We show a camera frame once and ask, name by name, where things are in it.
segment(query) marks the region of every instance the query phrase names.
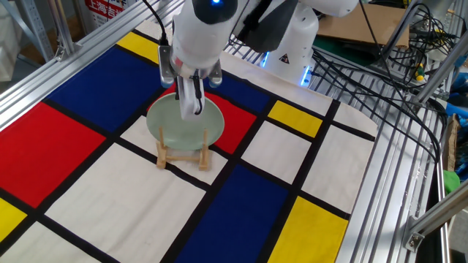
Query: plate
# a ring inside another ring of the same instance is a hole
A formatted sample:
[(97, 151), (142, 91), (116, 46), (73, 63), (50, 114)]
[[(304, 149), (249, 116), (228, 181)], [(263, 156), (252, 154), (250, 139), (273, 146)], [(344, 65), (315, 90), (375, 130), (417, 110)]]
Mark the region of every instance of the plate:
[(176, 93), (171, 93), (156, 100), (146, 114), (146, 125), (151, 134), (159, 138), (162, 127), (164, 144), (176, 150), (199, 150), (203, 147), (203, 131), (208, 130), (207, 143), (212, 145), (224, 130), (224, 118), (221, 110), (205, 98), (205, 108), (200, 119), (184, 121), (181, 117)]

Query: mondrian pattern mat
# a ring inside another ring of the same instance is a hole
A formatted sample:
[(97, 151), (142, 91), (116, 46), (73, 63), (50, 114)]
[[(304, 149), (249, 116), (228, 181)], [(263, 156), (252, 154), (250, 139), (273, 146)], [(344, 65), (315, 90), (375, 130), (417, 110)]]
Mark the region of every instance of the mondrian pattern mat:
[(377, 125), (223, 53), (209, 171), (158, 169), (146, 111), (174, 87), (146, 33), (0, 132), (0, 262), (334, 262)]

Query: wooden plate stand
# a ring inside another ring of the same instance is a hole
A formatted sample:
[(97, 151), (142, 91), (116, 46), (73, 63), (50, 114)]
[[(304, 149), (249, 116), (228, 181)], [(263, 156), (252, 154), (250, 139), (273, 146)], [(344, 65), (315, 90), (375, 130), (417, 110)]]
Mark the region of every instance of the wooden plate stand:
[(161, 138), (161, 141), (156, 141), (156, 149), (158, 150), (158, 159), (156, 162), (156, 166), (160, 169), (164, 169), (166, 167), (167, 161), (196, 161), (199, 163), (198, 169), (200, 171), (206, 171), (208, 169), (208, 145), (206, 144), (207, 137), (208, 130), (205, 129), (205, 131), (203, 132), (203, 147), (200, 151), (200, 157), (169, 156), (167, 154), (168, 147), (164, 144), (162, 127), (159, 127), (159, 138)]

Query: floor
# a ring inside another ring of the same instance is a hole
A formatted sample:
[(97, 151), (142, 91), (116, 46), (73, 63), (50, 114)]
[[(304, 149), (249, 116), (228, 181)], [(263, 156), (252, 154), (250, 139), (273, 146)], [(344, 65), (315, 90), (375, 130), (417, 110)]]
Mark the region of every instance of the floor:
[[(73, 42), (77, 42), (78, 40), (82, 39), (85, 34), (80, 27), (78, 19), (76, 16), (73, 16), (67, 20), (68, 27), (70, 29), (70, 34), (72, 35)], [(50, 45), (52, 45), (53, 52), (57, 51), (57, 36), (55, 30), (51, 30), (48, 32), (48, 38), (50, 41)], [(44, 58), (41, 56), (39, 51), (35, 48), (33, 44), (28, 45), (20, 52), (21, 55), (31, 59), (32, 61), (37, 62), (38, 64), (43, 65), (45, 63)]]
[[(76, 16), (69, 18), (67, 22), (70, 29), (70, 34), (72, 35), (73, 42), (77, 42), (85, 36)], [(48, 38), (50, 44), (52, 45), (53, 51), (56, 52), (57, 38), (55, 29), (48, 32)], [(42, 57), (40, 52), (35, 48), (33, 44), (24, 47), (24, 49), (20, 51), (20, 55), (18, 55), (18, 58), (16, 60), (15, 69), (11, 81), (0, 82), (0, 94), (5, 92), (8, 88), (13, 87), (16, 83), (20, 82), (23, 78), (30, 75), (43, 64), (45, 64), (45, 59)]]

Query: cardboard box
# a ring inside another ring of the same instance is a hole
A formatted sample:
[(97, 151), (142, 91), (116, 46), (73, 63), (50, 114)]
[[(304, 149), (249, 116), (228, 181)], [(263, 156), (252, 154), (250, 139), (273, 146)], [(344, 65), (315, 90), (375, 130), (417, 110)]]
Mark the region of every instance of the cardboard box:
[[(364, 9), (377, 42), (381, 45), (386, 45), (400, 20), (403, 18), (405, 9), (384, 7), (376, 4), (364, 4)], [(371, 31), (367, 26), (363, 10), (359, 4), (344, 18), (326, 16), (321, 19), (317, 34), (324, 37), (335, 37), (338, 39), (374, 44)], [(409, 28), (404, 30), (396, 46), (409, 48)]]
[(458, 117), (456, 114), (452, 115), (448, 119), (447, 133), (445, 135), (445, 144), (444, 150), (442, 153), (442, 167), (448, 172), (455, 171), (455, 153), (456, 153), (456, 140), (457, 134), (461, 126), (458, 122)]

